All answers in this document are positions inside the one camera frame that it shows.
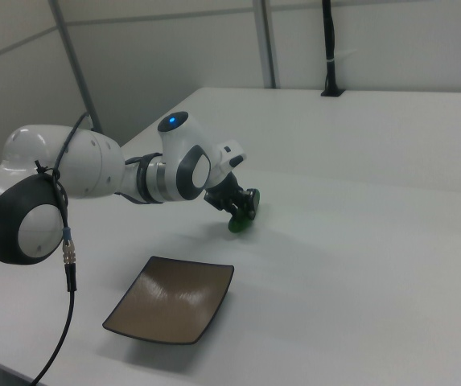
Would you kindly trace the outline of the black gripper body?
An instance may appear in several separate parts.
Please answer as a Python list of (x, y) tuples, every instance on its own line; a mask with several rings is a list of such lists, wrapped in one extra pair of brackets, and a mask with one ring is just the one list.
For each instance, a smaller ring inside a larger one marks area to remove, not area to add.
[(205, 190), (204, 200), (219, 211), (236, 212), (243, 206), (242, 192), (237, 177), (230, 172), (219, 184)]

